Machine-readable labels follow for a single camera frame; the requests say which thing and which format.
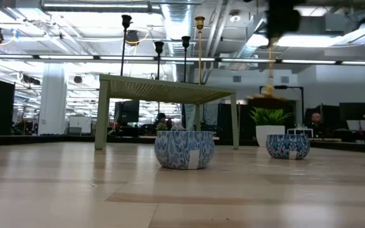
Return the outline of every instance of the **computer monitor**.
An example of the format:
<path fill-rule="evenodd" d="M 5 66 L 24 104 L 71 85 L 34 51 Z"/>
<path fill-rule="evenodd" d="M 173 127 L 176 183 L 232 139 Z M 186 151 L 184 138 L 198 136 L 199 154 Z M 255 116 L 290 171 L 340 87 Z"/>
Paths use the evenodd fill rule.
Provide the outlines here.
<path fill-rule="evenodd" d="M 115 116 L 122 107 L 121 121 L 122 124 L 139 122 L 139 100 L 116 102 L 115 103 Z"/>
<path fill-rule="evenodd" d="M 365 103 L 340 103 L 342 120 L 365 120 Z"/>

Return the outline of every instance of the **patterned ceramic planter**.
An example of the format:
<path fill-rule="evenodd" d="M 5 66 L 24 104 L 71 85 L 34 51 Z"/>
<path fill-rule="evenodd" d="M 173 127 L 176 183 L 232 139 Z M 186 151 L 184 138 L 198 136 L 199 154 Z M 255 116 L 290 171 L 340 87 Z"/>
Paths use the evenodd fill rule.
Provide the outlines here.
<path fill-rule="evenodd" d="M 269 135 L 266 148 L 270 156 L 281 159 L 304 159 L 311 145 L 307 135 Z"/>
<path fill-rule="evenodd" d="M 165 168 L 199 169 L 214 156 L 213 132 L 158 131 L 155 154 Z"/>

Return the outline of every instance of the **stage platform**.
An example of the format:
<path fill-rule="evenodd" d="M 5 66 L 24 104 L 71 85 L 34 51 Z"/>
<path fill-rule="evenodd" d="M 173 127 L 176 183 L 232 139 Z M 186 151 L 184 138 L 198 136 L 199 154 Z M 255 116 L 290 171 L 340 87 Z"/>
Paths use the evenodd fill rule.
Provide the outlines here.
<path fill-rule="evenodd" d="M 365 153 L 215 150 L 208 168 L 169 170 L 150 144 L 0 146 L 0 228 L 365 227 Z"/>
<path fill-rule="evenodd" d="M 17 145 L 17 144 L 34 144 L 34 143 L 59 143 L 59 142 L 94 142 L 93 136 L 0 136 L 0 146 Z M 155 136 L 136 137 L 111 137 L 108 136 L 108 143 L 139 143 L 154 144 Z M 231 146 L 232 140 L 220 140 L 214 138 L 217 146 Z M 255 140 L 240 140 L 240 146 L 258 146 Z M 311 141 L 311 147 L 322 149 L 337 149 L 345 151 L 365 152 L 365 144 L 348 143 L 337 141 Z"/>

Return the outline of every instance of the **white planter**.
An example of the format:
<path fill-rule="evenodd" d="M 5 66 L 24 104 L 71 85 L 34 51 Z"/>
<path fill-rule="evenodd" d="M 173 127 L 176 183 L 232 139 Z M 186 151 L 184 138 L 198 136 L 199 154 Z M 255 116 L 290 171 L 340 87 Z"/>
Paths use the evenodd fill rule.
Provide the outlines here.
<path fill-rule="evenodd" d="M 256 126 L 256 138 L 259 146 L 265 147 L 267 136 L 273 134 L 285 134 L 285 126 L 261 125 Z"/>

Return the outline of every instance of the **vent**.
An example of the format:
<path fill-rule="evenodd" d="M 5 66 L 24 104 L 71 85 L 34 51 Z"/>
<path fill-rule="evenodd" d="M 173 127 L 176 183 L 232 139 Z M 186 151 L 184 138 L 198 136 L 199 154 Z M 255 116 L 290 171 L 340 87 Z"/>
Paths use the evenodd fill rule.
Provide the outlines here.
<path fill-rule="evenodd" d="M 241 76 L 233 76 L 233 82 L 241 82 Z"/>
<path fill-rule="evenodd" d="M 281 77 L 281 83 L 285 83 L 285 84 L 290 83 L 290 77 L 289 76 L 282 76 Z"/>

